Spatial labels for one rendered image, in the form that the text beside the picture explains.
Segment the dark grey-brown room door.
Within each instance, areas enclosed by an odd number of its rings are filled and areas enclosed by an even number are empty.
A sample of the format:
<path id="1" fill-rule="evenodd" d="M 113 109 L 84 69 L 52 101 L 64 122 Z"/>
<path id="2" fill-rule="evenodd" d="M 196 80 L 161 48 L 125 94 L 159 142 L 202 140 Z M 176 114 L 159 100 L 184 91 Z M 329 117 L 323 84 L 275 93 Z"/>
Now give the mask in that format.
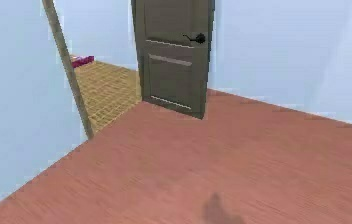
<path id="1" fill-rule="evenodd" d="M 204 117 L 215 0 L 131 0 L 146 102 Z M 189 41 L 203 33 L 203 44 Z"/>

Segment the magenta block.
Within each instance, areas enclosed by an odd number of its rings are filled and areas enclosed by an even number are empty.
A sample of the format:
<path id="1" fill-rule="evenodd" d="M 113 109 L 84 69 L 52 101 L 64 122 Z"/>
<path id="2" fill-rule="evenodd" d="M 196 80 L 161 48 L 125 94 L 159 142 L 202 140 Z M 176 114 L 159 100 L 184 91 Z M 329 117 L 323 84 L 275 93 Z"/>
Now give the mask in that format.
<path id="1" fill-rule="evenodd" d="M 71 63 L 73 68 L 77 68 L 94 61 L 93 56 L 72 56 Z"/>

